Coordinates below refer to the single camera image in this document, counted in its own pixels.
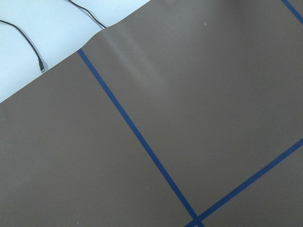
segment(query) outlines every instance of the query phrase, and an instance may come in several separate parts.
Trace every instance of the blue tape line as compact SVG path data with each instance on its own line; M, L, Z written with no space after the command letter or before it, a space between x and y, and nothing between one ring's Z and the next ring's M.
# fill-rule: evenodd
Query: blue tape line
M183 206L185 207L187 212L193 218L195 225L198 225L199 227L204 227L204 225L202 224L198 215L195 213L194 209L190 206L190 204L188 203L188 201L186 200L186 198L184 197L184 195L182 194L180 189L177 187L177 185L175 184L175 182L173 181L173 179L171 178L169 173L166 171L166 169L164 168L164 166L162 165L160 160L157 158L156 154L153 152L151 147L148 145L148 143L146 142L146 140L144 139L142 134L139 132L139 130L137 129L137 127L135 126L133 121L130 119L130 117L128 116L126 111L123 109L123 107L119 103L119 101L116 99L116 97L114 96L114 94L112 93L110 88L107 86L105 81L101 78L101 76L99 75L99 73L97 72L95 67L92 65L92 63L90 62L90 60L88 59L86 54L83 52L82 49L78 50L78 54L83 59L83 61L85 62L85 64L87 65L87 67L89 68L91 73L94 75L94 77L97 79L98 83L104 89L107 96L110 98L112 103L115 105L115 107L117 108L117 110L119 111L121 116L124 118L124 120L126 121L128 126L131 128L131 130L133 131L133 133L135 134L135 136L137 137L139 142L142 144L142 146L144 147L144 149L146 150L148 155L151 157L151 159L153 160L154 164L157 166L159 171L162 173L163 177L165 178L167 183L170 185L170 187L172 188L172 190L174 191L176 196L179 198L179 200L181 201L181 203L183 204Z
M303 24L303 17L300 15L300 13L295 10L295 8L292 6L292 4L289 3L288 0L281 0L287 8L295 15L295 17Z
M209 215L211 215L212 213L214 213L216 210L218 210L221 206L223 206L225 203L227 203L229 200L231 200L233 197L235 197L241 191L243 191L244 189L246 189L248 186L250 186L256 180L258 180L260 177L262 177L264 174L266 174L269 170L271 170L276 165L278 165L280 162L282 162L284 159L286 159L288 156L290 156L291 154L293 154L302 145L303 145L303 139L300 139L298 142L296 142L289 149L287 149L286 151L284 151L277 158L275 158L273 161L271 161L270 163L268 163L265 167L263 167L258 172L256 172L248 180L246 180L245 182L243 182L242 184L240 184L238 187L236 187L234 190L232 190L230 193L228 193L222 199L220 199L217 203L215 203L213 206L211 206L206 211L204 211L201 215L199 215L199 218L201 220L204 220L205 218L207 218ZM185 227L193 227L193 226L195 226L195 223L192 221L189 224L187 224Z

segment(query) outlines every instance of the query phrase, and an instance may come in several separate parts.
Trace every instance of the vinyl sheet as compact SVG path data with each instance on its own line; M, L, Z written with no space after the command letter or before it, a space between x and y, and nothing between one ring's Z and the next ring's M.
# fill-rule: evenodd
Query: vinyl sheet
M152 0L80 53L0 104L4 226L185 226L142 138L200 215L303 137L303 27L280 0ZM203 224L302 226L302 152Z

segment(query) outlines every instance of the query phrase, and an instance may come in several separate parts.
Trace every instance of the cable connector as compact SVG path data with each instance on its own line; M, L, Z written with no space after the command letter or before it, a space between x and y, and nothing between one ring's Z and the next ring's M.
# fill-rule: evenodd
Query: cable connector
M42 73L44 73L45 69L44 69L44 65L41 59L39 59L39 66L40 66L40 70Z

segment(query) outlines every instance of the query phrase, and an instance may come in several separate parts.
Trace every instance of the white floor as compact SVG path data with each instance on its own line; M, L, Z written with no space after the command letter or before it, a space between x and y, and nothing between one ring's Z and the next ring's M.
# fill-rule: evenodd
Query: white floor
M111 26L149 0L74 0ZM1 0L0 19L15 24L32 40L45 69L81 48L100 27L67 0ZM38 60L22 35L0 23L0 102L41 75Z

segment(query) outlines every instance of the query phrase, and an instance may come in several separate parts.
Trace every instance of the black wire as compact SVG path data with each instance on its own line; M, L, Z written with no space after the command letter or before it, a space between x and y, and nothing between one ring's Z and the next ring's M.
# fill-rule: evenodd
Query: black wire
M87 9L85 9L85 8L82 7L82 6L77 5L76 3L74 3L74 2L71 1L71 0L68 0L68 1L69 1L71 4L73 4L73 5L77 6L77 7L79 7L80 9L83 9L83 10L85 10L86 12L88 12L88 13L90 14L90 16L91 16L98 24L100 24L102 27L106 28L106 26L105 26L104 24L102 24L101 22L99 22L99 21L91 14L91 12L89 12Z
M30 40L26 37L26 35L25 35L25 34L24 34L16 25L13 25L13 24L11 24L11 23L9 23L9 22L6 22L6 21L4 21L4 20L0 20L0 22L13 26L15 29L17 29L17 30L23 35L23 37L27 40L27 42L28 42L29 45L33 48L35 54L36 54L37 57L38 57L39 67L40 67L41 72L44 72L43 62L42 62L42 60L41 60L41 58L40 58L40 56L39 56L37 50L36 50L35 47L32 45L32 43L30 42Z

